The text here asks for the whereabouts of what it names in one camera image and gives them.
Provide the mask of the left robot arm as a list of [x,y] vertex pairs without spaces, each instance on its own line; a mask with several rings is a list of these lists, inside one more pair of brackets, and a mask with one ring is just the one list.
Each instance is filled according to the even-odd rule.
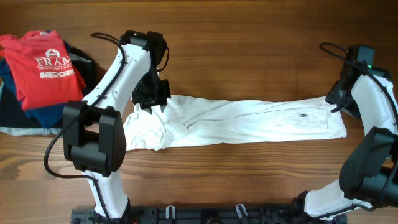
[[89,182],[95,198],[94,207],[74,209],[71,222],[132,223],[119,173],[127,149],[122,113],[129,100],[148,113],[154,106],[165,109],[171,94],[159,65],[168,59],[169,48],[163,35],[152,31],[94,36],[114,42],[118,52],[96,88],[63,111],[64,156]]

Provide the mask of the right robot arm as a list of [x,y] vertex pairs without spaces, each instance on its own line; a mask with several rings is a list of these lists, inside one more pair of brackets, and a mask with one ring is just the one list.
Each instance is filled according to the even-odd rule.
[[286,223],[346,223],[347,213],[397,206],[397,102],[391,73],[374,66],[374,48],[322,42],[319,48],[343,61],[326,96],[362,121],[364,138],[341,167],[338,180],[304,191],[276,210]]

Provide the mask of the white Puma t-shirt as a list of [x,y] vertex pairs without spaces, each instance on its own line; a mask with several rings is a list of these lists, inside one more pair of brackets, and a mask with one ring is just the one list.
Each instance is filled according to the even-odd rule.
[[136,109],[124,122],[127,149],[194,147],[344,138],[325,97],[297,101],[209,100],[174,95],[164,110]]

